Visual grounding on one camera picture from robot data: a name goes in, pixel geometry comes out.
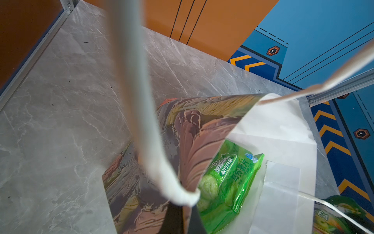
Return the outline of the white paper bag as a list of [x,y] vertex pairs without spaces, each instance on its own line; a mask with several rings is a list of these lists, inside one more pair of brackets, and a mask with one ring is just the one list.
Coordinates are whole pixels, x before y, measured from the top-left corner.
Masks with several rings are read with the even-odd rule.
[[185,97],[156,107],[144,48],[141,1],[107,1],[112,54],[133,140],[102,176],[119,234],[163,234],[168,204],[190,222],[199,183],[225,140],[264,154],[242,208],[218,233],[309,234],[317,144],[299,98],[342,83],[373,61],[370,41],[323,84],[286,96]]

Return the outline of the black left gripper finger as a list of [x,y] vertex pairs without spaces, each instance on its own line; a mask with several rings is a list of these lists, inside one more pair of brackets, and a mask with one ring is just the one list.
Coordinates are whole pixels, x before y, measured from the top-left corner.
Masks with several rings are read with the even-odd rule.
[[168,204],[167,212],[163,222],[164,234],[207,234],[197,205],[192,207],[190,222],[184,221],[183,207],[172,203]]

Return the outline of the large green chips bag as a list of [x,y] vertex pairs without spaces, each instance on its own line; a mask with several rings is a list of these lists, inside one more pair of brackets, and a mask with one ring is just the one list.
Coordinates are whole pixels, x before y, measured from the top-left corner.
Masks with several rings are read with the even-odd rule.
[[198,186],[197,208],[208,234],[223,230],[239,214],[264,158],[229,140],[222,144]]

